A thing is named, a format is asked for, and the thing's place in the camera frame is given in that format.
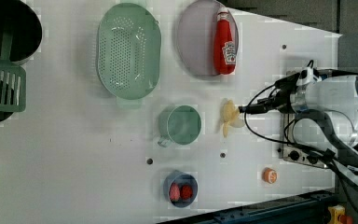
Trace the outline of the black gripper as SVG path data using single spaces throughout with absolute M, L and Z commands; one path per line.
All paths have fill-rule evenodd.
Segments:
M 295 73 L 277 80 L 274 87 L 278 92 L 274 96 L 269 96 L 263 105 L 239 106 L 239 111 L 246 114 L 265 114 L 271 110 L 278 110 L 283 114 L 292 114 L 294 110 L 291 107 L 290 95 L 296 90 L 299 76 L 299 73 Z

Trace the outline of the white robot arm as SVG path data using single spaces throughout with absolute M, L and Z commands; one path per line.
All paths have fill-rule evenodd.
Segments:
M 274 94 L 255 96 L 240 113 L 292 114 L 291 138 L 282 143 L 321 161 L 358 189 L 358 74 L 307 68 L 270 87 Z

